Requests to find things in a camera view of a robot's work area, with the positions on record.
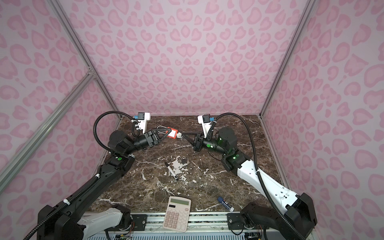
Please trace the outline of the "red padlock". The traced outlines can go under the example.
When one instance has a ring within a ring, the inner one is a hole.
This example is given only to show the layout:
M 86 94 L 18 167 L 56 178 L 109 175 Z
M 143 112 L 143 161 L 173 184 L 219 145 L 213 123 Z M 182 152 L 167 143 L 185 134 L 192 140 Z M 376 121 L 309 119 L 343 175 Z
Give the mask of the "red padlock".
M 170 127 L 158 126 L 157 128 L 170 128 Z M 171 139 L 176 139 L 178 130 L 173 129 L 173 128 L 171 128 L 171 129 L 172 129 L 172 132 L 167 137 L 171 138 Z

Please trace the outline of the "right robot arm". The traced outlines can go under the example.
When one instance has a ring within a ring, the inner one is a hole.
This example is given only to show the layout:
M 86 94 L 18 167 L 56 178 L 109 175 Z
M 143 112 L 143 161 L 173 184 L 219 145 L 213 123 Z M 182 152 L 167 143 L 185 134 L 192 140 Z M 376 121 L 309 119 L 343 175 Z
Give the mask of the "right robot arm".
M 204 134 L 178 134 L 199 152 L 207 149 L 221 154 L 225 170 L 238 176 L 253 186 L 267 198 L 271 208 L 251 202 L 241 211 L 240 224 L 244 228 L 255 226 L 272 228 L 280 232 L 286 240 L 305 240 L 317 225 L 317 216 L 312 198 L 284 187 L 259 167 L 238 148 L 238 138 L 230 127 L 221 128 L 217 138 L 208 139 Z

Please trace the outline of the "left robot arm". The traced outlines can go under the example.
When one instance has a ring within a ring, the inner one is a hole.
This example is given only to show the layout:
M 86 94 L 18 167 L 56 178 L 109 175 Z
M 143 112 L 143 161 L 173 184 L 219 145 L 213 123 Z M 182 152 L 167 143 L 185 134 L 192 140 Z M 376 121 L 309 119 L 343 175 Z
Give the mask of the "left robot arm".
M 54 207 L 47 205 L 41 209 L 37 226 L 25 238 L 29 240 L 36 235 L 38 240 L 85 240 L 102 230 L 130 227 L 131 211 L 126 207 L 116 205 L 89 220 L 83 215 L 104 191 L 130 170 L 135 161 L 133 152 L 158 145 L 171 131 L 170 128 L 153 129 L 134 139 L 123 131 L 114 131 L 107 146 L 111 158 L 75 193 Z

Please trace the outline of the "black white marker pen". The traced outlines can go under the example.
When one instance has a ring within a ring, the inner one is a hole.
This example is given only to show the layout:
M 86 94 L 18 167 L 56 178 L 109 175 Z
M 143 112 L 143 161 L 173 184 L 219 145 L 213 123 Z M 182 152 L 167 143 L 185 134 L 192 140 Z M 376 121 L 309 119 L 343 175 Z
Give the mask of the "black white marker pen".
M 171 173 L 172 177 L 177 181 L 179 178 L 176 175 L 176 173 L 172 170 L 171 166 L 167 162 L 164 162 L 164 164 L 167 167 L 167 169 L 169 170 L 169 172 Z

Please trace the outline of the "blue white glue stick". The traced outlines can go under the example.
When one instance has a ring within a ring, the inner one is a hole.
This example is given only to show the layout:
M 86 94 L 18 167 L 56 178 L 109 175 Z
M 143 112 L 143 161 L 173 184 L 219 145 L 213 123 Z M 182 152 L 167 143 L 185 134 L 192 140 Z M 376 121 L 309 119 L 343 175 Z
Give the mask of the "blue white glue stick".
M 222 197 L 218 197 L 217 198 L 218 202 L 224 206 L 229 212 L 233 212 L 235 210 L 235 208 L 233 206 L 231 206 L 227 201 L 225 201 Z

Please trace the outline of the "pink calculator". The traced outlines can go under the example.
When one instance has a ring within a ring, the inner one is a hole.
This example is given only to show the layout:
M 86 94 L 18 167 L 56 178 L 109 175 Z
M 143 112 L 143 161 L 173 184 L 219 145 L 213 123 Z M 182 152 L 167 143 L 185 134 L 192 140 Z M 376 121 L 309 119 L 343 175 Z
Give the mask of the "pink calculator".
M 191 200 L 181 197 L 169 197 L 163 228 L 184 233 L 187 231 L 191 211 Z

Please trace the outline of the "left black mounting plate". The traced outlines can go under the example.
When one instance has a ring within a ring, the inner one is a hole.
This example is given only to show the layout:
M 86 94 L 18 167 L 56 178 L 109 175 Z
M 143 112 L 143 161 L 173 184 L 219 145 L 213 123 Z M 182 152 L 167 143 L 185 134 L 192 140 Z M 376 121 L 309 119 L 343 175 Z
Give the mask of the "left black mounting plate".
M 133 223 L 133 231 L 142 232 L 145 230 L 147 225 L 148 215 L 146 214 L 133 214 L 131 215 Z

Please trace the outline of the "black mounting plate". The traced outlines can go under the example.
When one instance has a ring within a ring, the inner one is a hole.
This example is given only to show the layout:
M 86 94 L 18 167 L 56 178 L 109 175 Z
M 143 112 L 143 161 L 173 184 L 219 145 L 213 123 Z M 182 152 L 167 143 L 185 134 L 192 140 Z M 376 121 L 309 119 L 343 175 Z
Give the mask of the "black mounting plate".
M 131 215 L 133 223 L 133 231 L 142 232 L 145 230 L 147 225 L 148 215 L 146 214 L 133 214 Z
M 232 231 L 245 229 L 245 219 L 240 213 L 227 213 L 227 224 Z

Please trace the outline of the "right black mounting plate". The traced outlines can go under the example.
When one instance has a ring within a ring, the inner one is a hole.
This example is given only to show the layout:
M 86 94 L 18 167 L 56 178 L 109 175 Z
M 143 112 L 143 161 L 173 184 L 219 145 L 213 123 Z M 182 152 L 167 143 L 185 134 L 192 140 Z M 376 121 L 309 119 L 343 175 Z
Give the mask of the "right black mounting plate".
M 240 213 L 227 213 L 227 224 L 232 231 L 245 229 L 245 219 Z

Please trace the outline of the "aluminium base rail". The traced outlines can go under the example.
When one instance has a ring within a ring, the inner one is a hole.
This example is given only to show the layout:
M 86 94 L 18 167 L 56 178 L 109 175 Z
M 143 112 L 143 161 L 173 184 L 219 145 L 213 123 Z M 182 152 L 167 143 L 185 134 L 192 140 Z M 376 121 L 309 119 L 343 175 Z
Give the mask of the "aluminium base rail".
M 90 240 L 283 240 L 279 231 L 265 226 L 252 229 L 229 230 L 227 224 L 229 212 L 191 212 L 187 231 L 184 233 L 163 228 L 165 213 L 132 213 L 148 215 L 144 231 L 133 229 L 101 230 Z

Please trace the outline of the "left corner aluminium post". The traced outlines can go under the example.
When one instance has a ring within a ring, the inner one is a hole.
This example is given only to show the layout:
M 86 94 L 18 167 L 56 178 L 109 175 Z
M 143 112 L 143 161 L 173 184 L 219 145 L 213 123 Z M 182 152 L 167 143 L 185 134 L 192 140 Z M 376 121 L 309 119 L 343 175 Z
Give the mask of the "left corner aluminium post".
M 115 103 L 115 101 L 112 98 L 112 95 L 108 92 L 106 85 L 104 84 L 99 72 L 96 70 L 95 65 L 93 64 L 90 55 L 88 54 L 84 44 L 82 43 L 79 35 L 76 33 L 70 18 L 66 14 L 63 6 L 61 5 L 60 1 L 57 0 L 48 0 L 46 1 L 51 9 L 53 10 L 54 14 L 58 18 L 58 21 L 62 25 L 63 29 L 67 33 L 68 37 L 70 38 L 71 42 L 73 43 L 75 49 L 77 50 L 78 54 L 80 55 L 81 59 L 84 61 L 85 65 L 96 78 L 96 82 L 101 89 L 101 92 L 103 93 L 104 97 L 106 98 L 109 105 L 112 107 L 113 110 L 118 111 L 118 107 Z

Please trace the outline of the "corner aluminium post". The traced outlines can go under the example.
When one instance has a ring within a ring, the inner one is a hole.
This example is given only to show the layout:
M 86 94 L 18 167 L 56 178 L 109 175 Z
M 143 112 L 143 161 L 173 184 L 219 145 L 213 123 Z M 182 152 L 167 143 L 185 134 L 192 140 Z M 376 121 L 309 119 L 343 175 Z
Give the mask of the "corner aluminium post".
M 309 0 L 306 2 L 305 8 L 302 12 L 301 17 L 299 18 L 298 25 L 295 28 L 292 37 L 289 41 L 288 47 L 285 51 L 285 54 L 282 58 L 282 61 L 279 65 L 278 71 L 275 75 L 275 78 L 273 80 L 273 83 L 271 85 L 271 88 L 269 90 L 269 93 L 266 97 L 266 101 L 261 109 L 260 118 L 263 118 L 266 115 L 267 109 L 272 101 L 272 98 L 279 86 L 279 83 L 283 77 L 283 74 L 285 73 L 286 68 L 288 67 L 290 60 L 295 52 L 296 47 L 298 46 L 300 39 L 302 35 L 305 32 L 305 29 L 307 25 L 309 24 L 309 21 L 314 13 L 314 11 L 317 9 L 319 4 L 319 1 L 316 0 Z
M 53 10 L 54 14 L 58 18 L 58 21 L 62 25 L 63 29 L 67 33 L 68 37 L 70 38 L 71 42 L 73 43 L 75 49 L 77 50 L 78 54 L 80 55 L 81 59 L 84 61 L 85 65 L 96 78 L 96 82 L 101 89 L 101 92 L 103 93 L 104 97 L 106 98 L 109 105 L 112 107 L 113 110 L 118 111 L 118 107 L 115 103 L 115 101 L 112 98 L 112 95 L 108 92 L 106 85 L 104 84 L 99 72 L 96 70 L 95 65 L 93 64 L 90 55 L 88 54 L 84 44 L 82 43 L 79 35 L 76 33 L 70 18 L 66 14 L 63 6 L 61 5 L 60 1 L 57 0 L 48 0 L 46 1 L 51 9 Z

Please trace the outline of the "diagonal aluminium frame bar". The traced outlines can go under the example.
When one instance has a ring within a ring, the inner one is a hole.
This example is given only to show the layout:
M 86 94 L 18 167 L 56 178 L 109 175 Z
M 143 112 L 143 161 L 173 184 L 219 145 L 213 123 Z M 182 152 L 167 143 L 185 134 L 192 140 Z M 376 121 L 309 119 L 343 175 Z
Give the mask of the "diagonal aluminium frame bar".
M 77 84 L 71 92 L 63 99 L 56 109 L 48 116 L 48 118 L 40 125 L 34 134 L 23 144 L 20 150 L 13 156 L 10 162 L 1 171 L 1 193 L 5 191 L 8 185 L 13 181 L 17 174 L 26 165 L 27 161 L 36 152 L 36 150 L 45 141 L 51 131 L 61 121 L 69 108 L 76 102 L 78 97 L 88 87 L 89 83 L 94 80 L 94 72 L 88 72 L 83 79 Z

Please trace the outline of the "right corner aluminium post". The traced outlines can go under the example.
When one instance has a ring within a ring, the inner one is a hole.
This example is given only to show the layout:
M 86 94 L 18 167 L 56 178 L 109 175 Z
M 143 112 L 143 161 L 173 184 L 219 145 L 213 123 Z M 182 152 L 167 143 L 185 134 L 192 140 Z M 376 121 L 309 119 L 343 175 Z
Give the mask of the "right corner aluminium post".
M 269 90 L 269 93 L 266 97 L 266 101 L 261 109 L 260 118 L 263 118 L 266 115 L 267 109 L 272 101 L 272 98 L 279 86 L 279 83 L 283 77 L 283 74 L 285 73 L 286 68 L 288 67 L 290 60 L 295 52 L 296 47 L 298 46 L 300 39 L 302 35 L 305 32 L 305 29 L 307 25 L 309 24 L 309 21 L 314 13 L 314 11 L 317 9 L 319 4 L 319 1 L 316 0 L 309 0 L 306 2 L 305 8 L 302 12 L 301 17 L 299 18 L 298 25 L 295 28 L 292 37 L 289 41 L 288 47 L 285 51 L 285 54 L 282 58 L 282 61 L 279 65 L 278 71 L 275 75 L 275 78 L 273 80 L 273 83 L 271 85 L 271 88 Z

